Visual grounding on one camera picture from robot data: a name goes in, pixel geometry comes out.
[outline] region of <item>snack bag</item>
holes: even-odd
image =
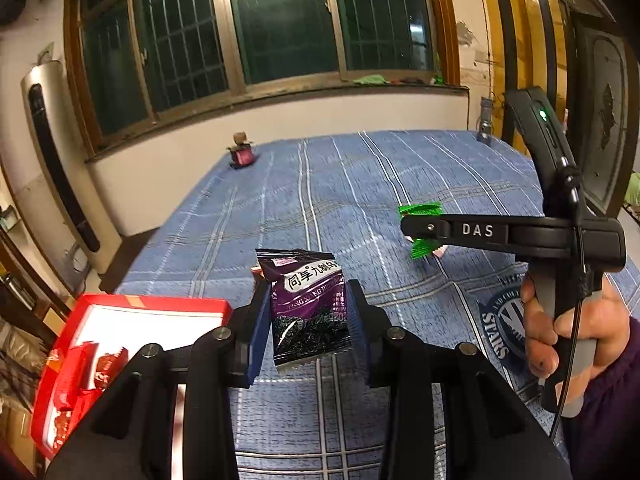
[[[273,359],[283,370],[351,345],[344,276],[330,253],[256,249],[271,282]]]

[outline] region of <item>small figurine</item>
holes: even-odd
[[[235,146],[227,148],[231,153],[231,167],[238,170],[252,165],[255,162],[255,155],[251,150],[251,143],[246,140],[246,133],[235,133],[234,142]]]

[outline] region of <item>printed emblem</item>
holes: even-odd
[[[510,284],[506,288],[500,290],[486,304],[478,301],[478,306],[484,334],[496,357],[505,368],[520,373],[526,367],[527,361],[520,277],[514,276],[507,282]]]

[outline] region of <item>hand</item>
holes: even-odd
[[[527,274],[520,288],[524,304],[525,346],[529,368],[534,375],[548,378],[558,368],[558,354],[553,349],[558,336],[571,338],[574,310],[571,309],[554,322],[538,303],[533,281]],[[580,397],[589,381],[603,373],[626,348],[629,341],[629,311],[618,291],[606,276],[602,278],[602,297],[582,304],[578,339],[595,338],[596,353],[593,365],[581,374],[572,376],[566,402]],[[559,397],[562,383],[556,385]]]

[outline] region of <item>bed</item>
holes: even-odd
[[[398,205],[434,201],[452,214],[540,216],[531,160],[497,139],[489,147],[471,132],[445,131],[281,140],[257,153],[250,168],[233,170],[224,157],[203,177],[119,293],[220,297],[241,306],[252,295],[254,248],[330,251],[392,323],[432,344],[477,344],[549,430],[552,415],[540,408],[532,375],[507,370],[482,328],[482,307],[517,286],[526,264],[456,247],[441,259],[412,261],[398,216]],[[633,312],[638,269],[628,260],[613,279]],[[364,385],[350,351],[280,375],[269,342],[255,385],[231,393],[241,478],[377,478],[387,394]],[[435,477],[444,478],[438,388],[434,398]]]

